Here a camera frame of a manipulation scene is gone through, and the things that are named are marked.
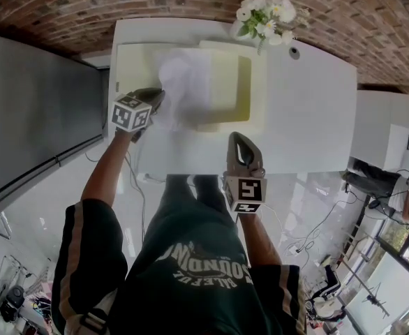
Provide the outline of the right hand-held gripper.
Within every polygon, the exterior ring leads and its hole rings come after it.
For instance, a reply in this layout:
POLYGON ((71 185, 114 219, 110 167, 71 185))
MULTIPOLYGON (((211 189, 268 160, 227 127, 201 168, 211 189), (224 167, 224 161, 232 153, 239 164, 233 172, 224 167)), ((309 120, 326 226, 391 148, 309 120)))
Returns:
POLYGON ((256 163, 260 156, 259 149, 245 135, 229 135, 223 190, 231 212, 254 214, 265 203, 265 169, 262 163, 256 163))

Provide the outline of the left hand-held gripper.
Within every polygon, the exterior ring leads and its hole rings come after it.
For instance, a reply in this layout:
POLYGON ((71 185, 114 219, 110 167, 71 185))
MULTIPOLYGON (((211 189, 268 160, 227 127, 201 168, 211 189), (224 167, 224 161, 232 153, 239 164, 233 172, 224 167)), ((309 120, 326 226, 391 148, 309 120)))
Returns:
POLYGON ((131 142, 136 144, 153 124, 151 115, 157 113, 164 97, 165 91, 156 87, 120 94, 112 104, 111 123, 117 129, 130 133, 131 142))

